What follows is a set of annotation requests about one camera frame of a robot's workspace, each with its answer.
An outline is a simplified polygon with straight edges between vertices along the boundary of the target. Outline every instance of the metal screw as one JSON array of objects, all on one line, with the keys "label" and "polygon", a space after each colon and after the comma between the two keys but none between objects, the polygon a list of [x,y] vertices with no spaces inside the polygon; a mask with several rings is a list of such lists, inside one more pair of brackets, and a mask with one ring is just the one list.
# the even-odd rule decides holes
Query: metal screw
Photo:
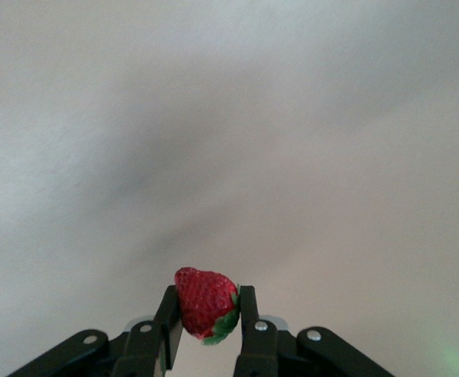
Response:
[{"label": "metal screw", "polygon": [[266,331],[268,329],[268,324],[266,324],[263,320],[258,320],[255,323],[255,329],[258,331]]},{"label": "metal screw", "polygon": [[152,326],[150,324],[145,324],[140,328],[140,332],[149,332],[152,330]]},{"label": "metal screw", "polygon": [[316,330],[309,330],[306,336],[309,340],[312,340],[313,342],[318,342],[319,340],[322,340],[322,335]]},{"label": "metal screw", "polygon": [[91,343],[95,343],[97,339],[98,338],[96,335],[90,335],[90,336],[87,336],[85,340],[83,340],[82,342],[85,344],[91,344]]}]

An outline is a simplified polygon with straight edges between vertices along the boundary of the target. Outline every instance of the green strawberry calyx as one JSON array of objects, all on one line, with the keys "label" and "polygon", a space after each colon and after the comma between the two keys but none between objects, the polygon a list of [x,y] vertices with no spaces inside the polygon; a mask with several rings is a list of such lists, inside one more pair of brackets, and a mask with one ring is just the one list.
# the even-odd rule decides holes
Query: green strawberry calyx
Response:
[{"label": "green strawberry calyx", "polygon": [[220,343],[226,337],[232,333],[235,329],[236,324],[238,324],[239,320],[239,304],[238,304],[238,297],[239,297],[239,284],[238,284],[238,293],[231,293],[231,299],[233,304],[235,304],[235,308],[227,313],[225,316],[219,317],[216,319],[215,324],[212,328],[213,336],[208,338],[204,338],[202,344],[205,346],[215,346],[216,344]]}]

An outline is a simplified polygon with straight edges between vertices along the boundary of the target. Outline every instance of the red strawberry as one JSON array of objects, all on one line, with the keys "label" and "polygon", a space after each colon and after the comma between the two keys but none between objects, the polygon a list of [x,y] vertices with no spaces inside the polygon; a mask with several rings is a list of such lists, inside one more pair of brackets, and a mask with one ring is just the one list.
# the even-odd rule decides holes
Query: red strawberry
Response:
[{"label": "red strawberry", "polygon": [[175,273],[182,324],[203,344],[217,344],[239,319],[239,288],[226,276],[184,267]]}]

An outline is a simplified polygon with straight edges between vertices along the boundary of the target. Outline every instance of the white background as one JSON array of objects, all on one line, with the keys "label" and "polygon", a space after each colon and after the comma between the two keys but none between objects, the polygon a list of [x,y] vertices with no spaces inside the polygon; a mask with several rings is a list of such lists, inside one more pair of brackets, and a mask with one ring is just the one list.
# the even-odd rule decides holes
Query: white background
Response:
[{"label": "white background", "polygon": [[0,376],[185,265],[459,377],[459,1],[0,2]]}]

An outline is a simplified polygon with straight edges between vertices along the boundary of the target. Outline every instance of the strawberry leaf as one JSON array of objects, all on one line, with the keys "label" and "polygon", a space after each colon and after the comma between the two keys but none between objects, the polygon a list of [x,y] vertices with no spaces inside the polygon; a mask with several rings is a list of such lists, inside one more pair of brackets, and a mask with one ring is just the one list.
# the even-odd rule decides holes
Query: strawberry leaf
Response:
[{"label": "strawberry leaf", "polygon": [[238,293],[232,292],[231,293],[231,299],[232,303],[235,304],[235,307],[238,307],[238,297],[239,297],[239,284],[238,284]]},{"label": "strawberry leaf", "polygon": [[203,345],[214,346],[226,339],[229,334],[235,329],[239,320],[239,308],[235,307],[232,311],[223,317],[217,318],[215,325],[212,328],[213,336],[203,339]]}]

